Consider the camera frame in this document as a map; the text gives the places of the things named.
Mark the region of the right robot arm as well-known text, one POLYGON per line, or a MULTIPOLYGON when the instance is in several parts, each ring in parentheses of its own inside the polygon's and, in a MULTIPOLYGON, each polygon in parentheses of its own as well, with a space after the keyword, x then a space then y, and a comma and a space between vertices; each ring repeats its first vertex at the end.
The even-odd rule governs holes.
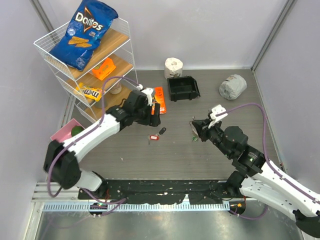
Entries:
POLYGON ((290 177, 280 167, 248 144, 238 126, 221 129, 210 119, 192 120, 193 133, 210 141, 232 161, 235 172, 228 179, 227 193, 254 198, 286 215, 304 233, 320 236, 320 195, 290 177))

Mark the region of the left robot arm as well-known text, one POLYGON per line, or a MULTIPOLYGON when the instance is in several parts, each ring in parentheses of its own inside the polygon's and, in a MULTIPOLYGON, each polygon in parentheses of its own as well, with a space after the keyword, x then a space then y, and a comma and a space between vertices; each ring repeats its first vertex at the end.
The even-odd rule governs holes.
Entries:
POLYGON ((103 178, 81 169, 79 163, 102 141, 133 123, 157 127, 161 123, 160 104, 153 101, 153 96, 152 88, 133 90, 121 106, 110 107, 97 122, 76 136, 64 142, 51 141, 43 165, 47 181, 58 183, 64 190, 83 188, 94 198, 103 198, 107 193, 103 178))

